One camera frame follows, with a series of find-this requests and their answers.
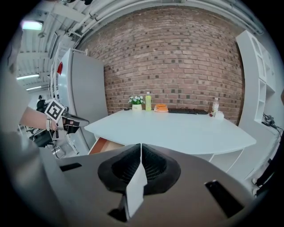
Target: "white tabletop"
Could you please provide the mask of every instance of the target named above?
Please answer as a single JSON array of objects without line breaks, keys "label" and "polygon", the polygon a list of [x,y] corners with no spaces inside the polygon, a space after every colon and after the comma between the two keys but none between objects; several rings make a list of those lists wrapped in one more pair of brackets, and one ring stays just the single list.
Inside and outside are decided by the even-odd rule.
[{"label": "white tabletop", "polygon": [[256,143],[228,120],[209,115],[121,110],[85,129],[122,145],[145,143],[196,155],[229,153]]}]

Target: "flower pot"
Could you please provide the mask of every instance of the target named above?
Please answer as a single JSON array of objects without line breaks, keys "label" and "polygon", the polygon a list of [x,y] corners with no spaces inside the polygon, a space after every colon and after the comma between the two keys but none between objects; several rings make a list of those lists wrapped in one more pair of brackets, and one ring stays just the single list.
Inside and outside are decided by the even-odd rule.
[{"label": "flower pot", "polygon": [[142,105],[139,104],[139,105],[132,105],[132,110],[142,110]]}]

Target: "hand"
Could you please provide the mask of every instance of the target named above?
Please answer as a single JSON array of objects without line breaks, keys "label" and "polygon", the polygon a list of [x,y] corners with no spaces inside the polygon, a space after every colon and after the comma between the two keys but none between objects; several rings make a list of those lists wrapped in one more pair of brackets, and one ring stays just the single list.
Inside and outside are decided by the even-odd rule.
[{"label": "hand", "polygon": [[57,129],[57,125],[56,125],[55,121],[53,121],[53,120],[51,121],[51,129],[53,131],[55,131]]}]

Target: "yellow bottle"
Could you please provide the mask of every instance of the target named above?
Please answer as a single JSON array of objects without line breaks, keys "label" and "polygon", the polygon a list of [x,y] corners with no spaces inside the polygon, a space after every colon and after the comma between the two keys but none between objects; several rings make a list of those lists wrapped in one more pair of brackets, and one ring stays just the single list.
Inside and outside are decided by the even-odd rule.
[{"label": "yellow bottle", "polygon": [[147,92],[147,95],[145,96],[145,103],[146,103],[146,111],[151,111],[151,95],[150,92]]}]

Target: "ceiling beam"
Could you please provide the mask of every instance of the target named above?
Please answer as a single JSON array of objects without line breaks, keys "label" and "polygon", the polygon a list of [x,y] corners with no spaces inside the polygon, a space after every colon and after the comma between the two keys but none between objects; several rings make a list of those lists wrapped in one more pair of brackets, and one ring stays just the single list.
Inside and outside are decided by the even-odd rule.
[{"label": "ceiling beam", "polygon": [[37,5],[36,9],[46,12],[52,12],[77,22],[81,22],[86,16],[78,12],[77,10],[72,9],[71,7],[56,2],[41,1]]},{"label": "ceiling beam", "polygon": [[47,52],[26,52],[26,53],[19,53],[18,60],[26,60],[26,59],[47,59],[48,53]]}]

